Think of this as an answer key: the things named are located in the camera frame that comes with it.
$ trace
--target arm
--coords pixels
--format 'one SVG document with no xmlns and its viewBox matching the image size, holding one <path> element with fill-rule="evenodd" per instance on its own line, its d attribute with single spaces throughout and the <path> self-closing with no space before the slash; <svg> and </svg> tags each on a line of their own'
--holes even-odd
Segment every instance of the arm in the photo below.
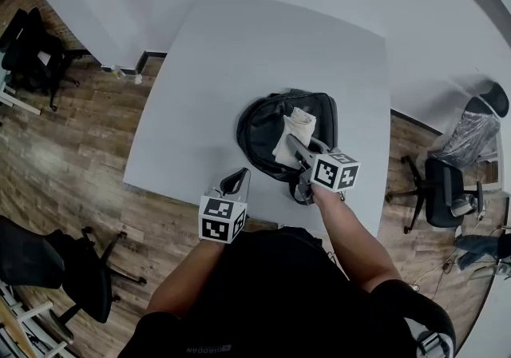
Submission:
<svg viewBox="0 0 511 358">
<path fill-rule="evenodd" d="M 383 281 L 401 280 L 389 253 L 362 226 L 340 196 L 315 184 L 312 190 L 335 255 L 349 279 L 368 292 Z"/>
<path fill-rule="evenodd" d="M 224 250 L 223 243 L 201 241 L 156 289 L 147 313 L 171 312 L 183 318 L 195 304 Z"/>
</svg>

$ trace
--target backpack strap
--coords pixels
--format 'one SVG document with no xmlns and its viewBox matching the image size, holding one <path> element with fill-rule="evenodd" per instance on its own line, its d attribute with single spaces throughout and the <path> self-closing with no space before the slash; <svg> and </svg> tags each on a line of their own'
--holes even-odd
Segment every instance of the backpack strap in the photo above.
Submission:
<svg viewBox="0 0 511 358">
<path fill-rule="evenodd" d="M 291 194 L 291 197 L 295 200 L 296 203 L 298 203 L 299 205 L 303 205 L 303 206 L 307 206 L 307 202 L 305 200 L 300 200 L 300 199 L 297 199 L 296 196 L 295 196 L 295 193 L 296 193 L 296 186 L 298 184 L 295 183 L 295 182 L 289 182 L 289 193 Z"/>
<path fill-rule="evenodd" d="M 417 341 L 417 358 L 453 358 L 453 341 L 446 334 L 430 331 L 425 325 L 405 318 L 412 337 Z"/>
</svg>

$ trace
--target baseboard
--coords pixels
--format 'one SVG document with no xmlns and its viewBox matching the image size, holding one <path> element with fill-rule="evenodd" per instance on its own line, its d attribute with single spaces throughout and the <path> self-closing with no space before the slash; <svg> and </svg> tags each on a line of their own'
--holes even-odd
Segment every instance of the baseboard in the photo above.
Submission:
<svg viewBox="0 0 511 358">
<path fill-rule="evenodd" d="M 167 57 L 167 53 L 161 53 L 159 51 L 144 51 L 142 53 L 141 57 L 138 59 L 137 66 L 135 68 L 125 68 L 120 67 L 121 71 L 125 73 L 126 75 L 138 75 L 142 73 L 142 70 L 145 67 L 145 64 L 147 63 L 148 58 L 155 57 L 155 58 L 165 58 Z M 101 66 L 101 69 L 105 71 L 106 73 L 112 72 L 111 66 Z"/>
<path fill-rule="evenodd" d="M 88 55 L 92 55 L 89 50 L 85 50 L 85 49 L 82 49 L 82 50 L 66 50 L 65 54 L 67 54 L 71 58 L 81 58 L 81 57 L 85 57 L 85 56 L 88 56 Z"/>
<path fill-rule="evenodd" d="M 412 124 L 416 126 L 420 126 L 421 128 L 425 129 L 426 131 L 430 131 L 431 133 L 434 133 L 435 135 L 442 135 L 442 132 L 436 130 L 435 128 L 431 128 L 430 126 L 423 124 L 420 121 L 417 121 L 416 119 L 413 119 L 412 117 L 409 117 L 408 115 L 405 115 L 404 113 L 400 113 L 394 109 L 390 110 L 390 114 L 394 115 L 395 117 L 404 119 L 405 121 L 411 122 Z"/>
</svg>

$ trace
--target chair base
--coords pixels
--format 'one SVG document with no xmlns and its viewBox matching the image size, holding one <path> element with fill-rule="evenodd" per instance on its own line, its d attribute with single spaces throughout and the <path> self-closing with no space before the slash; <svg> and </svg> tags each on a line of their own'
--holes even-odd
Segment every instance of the chair base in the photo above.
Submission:
<svg viewBox="0 0 511 358">
<path fill-rule="evenodd" d="M 81 235 L 83 236 L 83 238 L 85 239 L 85 241 L 87 242 L 87 244 L 90 246 L 90 247 L 93 247 L 95 245 L 95 243 L 93 241 L 91 241 L 89 239 L 89 234 L 93 232 L 93 228 L 92 227 L 84 227 L 82 230 L 81 230 Z M 127 234 L 126 232 L 120 232 L 116 235 L 115 239 L 113 239 L 108 247 L 106 248 L 105 252 L 103 253 L 103 255 L 101 256 L 101 263 L 104 263 L 106 265 L 106 262 L 107 260 L 109 259 L 110 257 L 110 254 L 112 254 L 112 251 L 113 251 L 113 248 L 115 247 L 115 245 L 117 244 L 117 242 L 119 241 L 119 239 L 125 239 L 127 237 Z M 124 274 L 121 274 L 120 272 L 116 272 L 115 270 L 112 270 L 111 268 L 109 267 L 106 267 L 106 269 L 109 271 L 110 273 L 110 276 L 116 276 L 116 277 L 120 277 L 124 280 L 127 280 L 127 281 L 131 281 L 132 283 L 135 283 L 135 284 L 138 284 L 138 285 L 146 285 L 147 284 L 147 280 L 143 277 L 139 277 L 138 279 L 133 279 L 131 277 L 128 277 Z M 121 298 L 119 296 L 113 296 L 112 297 L 112 302 L 114 303 L 118 303 L 121 301 Z M 55 324 L 58 326 L 59 330 L 61 331 L 61 333 L 65 336 L 65 338 L 68 340 L 68 342 L 70 344 L 73 343 L 73 339 L 74 339 L 74 334 L 73 332 L 71 332 L 71 330 L 69 330 L 67 327 L 66 327 L 66 324 L 69 320 L 71 320 L 71 318 L 73 318 L 79 311 L 81 310 L 81 308 L 78 306 L 78 305 L 74 305 L 73 307 L 71 307 L 69 310 L 67 310 L 66 312 L 64 312 L 61 316 L 58 316 L 57 314 L 55 314 L 53 311 L 50 311 L 50 316 L 52 318 L 52 320 L 55 322 Z"/>
<path fill-rule="evenodd" d="M 55 94 L 57 93 L 57 91 L 60 88 L 60 81 L 61 80 L 72 82 L 76 87 L 80 86 L 80 82 L 79 81 L 77 81 L 74 78 L 72 78 L 72 77 L 70 77 L 68 75 L 65 75 L 65 74 L 63 74 L 61 76 L 61 78 L 58 78 L 56 81 L 54 81 L 52 86 L 50 87 L 50 108 L 54 112 L 57 111 L 57 107 L 56 107 L 56 105 L 53 104 L 53 100 L 55 99 Z"/>
<path fill-rule="evenodd" d="M 409 155 L 406 155 L 405 157 L 401 158 L 401 163 L 404 164 L 406 162 L 408 162 L 408 165 L 410 166 L 410 170 L 412 171 L 412 174 L 414 175 L 414 183 L 415 183 L 416 189 L 409 191 L 409 192 L 388 192 L 385 195 L 385 201 L 387 203 L 390 203 L 396 197 L 417 196 L 417 204 L 415 205 L 414 216 L 412 218 L 412 222 L 411 222 L 410 226 L 405 226 L 403 228 L 403 232 L 405 234 L 408 234 L 414 229 L 415 221 L 417 220 L 418 215 L 420 214 L 422 206 L 424 205 L 424 201 L 426 199 L 426 192 L 423 188 L 424 181 L 422 180 L 422 177 L 421 177 L 420 173 L 418 172 L 417 167 L 415 166 L 414 162 L 412 161 L 412 159 Z"/>
</svg>

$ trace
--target plastic bag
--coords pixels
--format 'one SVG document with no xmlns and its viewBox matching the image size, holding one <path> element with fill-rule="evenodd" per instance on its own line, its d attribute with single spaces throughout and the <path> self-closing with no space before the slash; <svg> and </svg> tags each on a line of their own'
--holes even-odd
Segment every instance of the plastic bag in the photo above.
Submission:
<svg viewBox="0 0 511 358">
<path fill-rule="evenodd" d="M 501 123 L 493 113 L 465 110 L 454 130 L 435 139 L 427 150 L 427 157 L 464 169 L 476 161 L 500 128 Z"/>
</svg>

